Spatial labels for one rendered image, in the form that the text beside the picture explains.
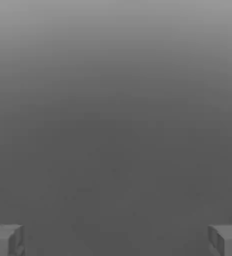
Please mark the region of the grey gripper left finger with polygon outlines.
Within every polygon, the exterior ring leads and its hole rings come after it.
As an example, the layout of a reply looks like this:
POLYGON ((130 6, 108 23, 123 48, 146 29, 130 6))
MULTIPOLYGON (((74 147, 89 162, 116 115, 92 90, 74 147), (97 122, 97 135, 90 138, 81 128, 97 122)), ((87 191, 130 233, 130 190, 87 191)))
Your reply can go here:
POLYGON ((0 256, 26 256, 23 225, 0 224, 0 256))

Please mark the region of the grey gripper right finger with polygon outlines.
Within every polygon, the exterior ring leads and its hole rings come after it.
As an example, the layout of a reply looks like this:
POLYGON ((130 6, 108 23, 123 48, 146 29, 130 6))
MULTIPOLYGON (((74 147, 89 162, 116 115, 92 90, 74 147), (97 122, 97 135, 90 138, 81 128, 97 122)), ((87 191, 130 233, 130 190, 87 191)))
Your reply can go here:
POLYGON ((232 256, 232 224, 209 225, 207 235, 211 256, 232 256))

